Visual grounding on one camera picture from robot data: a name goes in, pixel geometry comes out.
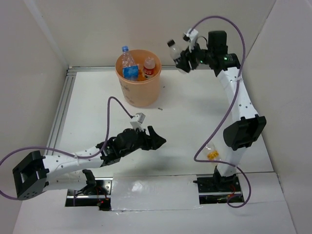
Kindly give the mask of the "small orange bottle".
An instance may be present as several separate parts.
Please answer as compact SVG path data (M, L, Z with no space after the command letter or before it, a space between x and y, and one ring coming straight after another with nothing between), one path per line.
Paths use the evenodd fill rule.
M145 74L144 74L144 66L143 64L138 64L138 81L145 81Z

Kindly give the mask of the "yellow label clear bottle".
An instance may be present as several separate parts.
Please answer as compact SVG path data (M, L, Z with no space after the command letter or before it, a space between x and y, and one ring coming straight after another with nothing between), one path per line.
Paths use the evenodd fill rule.
M208 160L212 160L212 161L219 161L220 160L219 152L213 143L208 143L205 146L205 151L206 151Z

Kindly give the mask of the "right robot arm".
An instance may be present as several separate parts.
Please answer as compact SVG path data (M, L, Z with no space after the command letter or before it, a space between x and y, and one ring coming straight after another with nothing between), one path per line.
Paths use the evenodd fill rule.
M189 73L200 64L208 65L220 81L231 107L233 122L223 130L223 139L229 149L216 167L215 172L219 175L213 178L214 188L224 191L230 184L229 177L236 173L236 166L247 148L257 141L267 121L251 103L243 78L239 74L242 62L236 54L228 53L225 31L209 32L206 49L200 48L197 43L198 31L195 29L189 29L183 39L189 45L174 58L176 68Z

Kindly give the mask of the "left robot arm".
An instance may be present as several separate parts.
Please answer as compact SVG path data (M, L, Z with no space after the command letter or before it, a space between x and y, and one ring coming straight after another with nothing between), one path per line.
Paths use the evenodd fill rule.
M67 155L42 155L40 151L30 152L13 170L18 200L27 200L48 190L65 189L92 194L96 182L92 168L100 168L118 163L122 157L141 149L157 150L166 139L159 136L152 126L147 129L125 129L117 136L98 145Z

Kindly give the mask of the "red label water bottle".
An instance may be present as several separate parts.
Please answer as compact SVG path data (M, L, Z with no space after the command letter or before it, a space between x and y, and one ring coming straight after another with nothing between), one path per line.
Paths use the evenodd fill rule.
M155 75L156 62L154 58L147 57L143 64L144 77L150 79Z

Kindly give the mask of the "blue label crushed bottle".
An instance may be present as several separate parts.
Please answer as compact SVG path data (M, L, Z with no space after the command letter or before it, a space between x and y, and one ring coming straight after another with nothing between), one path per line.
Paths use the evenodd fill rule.
M130 81L137 81L138 79L138 64L131 55L128 46L122 47L122 74L123 77Z

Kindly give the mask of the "black label clear bottle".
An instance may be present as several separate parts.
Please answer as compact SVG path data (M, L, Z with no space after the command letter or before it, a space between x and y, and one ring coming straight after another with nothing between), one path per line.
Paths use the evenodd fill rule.
M172 60L174 61L175 63L175 67L176 69L182 73L182 74L186 74L186 72L180 68L180 62L182 60L181 58L181 52L182 52L182 49L175 43L175 41L173 39L169 40L167 42L167 45L169 47L169 50L170 50L170 56L172 58Z

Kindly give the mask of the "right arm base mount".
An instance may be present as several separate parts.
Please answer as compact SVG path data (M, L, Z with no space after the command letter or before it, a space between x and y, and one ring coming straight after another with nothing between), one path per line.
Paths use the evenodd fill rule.
M227 203L228 198L231 198L230 203L244 202L237 176L233 182L226 182L220 186L216 185L212 175L197 176L193 183L197 185L201 205Z

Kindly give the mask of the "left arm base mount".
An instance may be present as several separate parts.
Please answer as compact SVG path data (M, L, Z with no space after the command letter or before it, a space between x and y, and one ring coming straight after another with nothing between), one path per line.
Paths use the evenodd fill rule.
M95 177L91 170L79 171L78 181L84 182L80 190L68 190L65 207L98 207L100 211L111 210L113 179Z

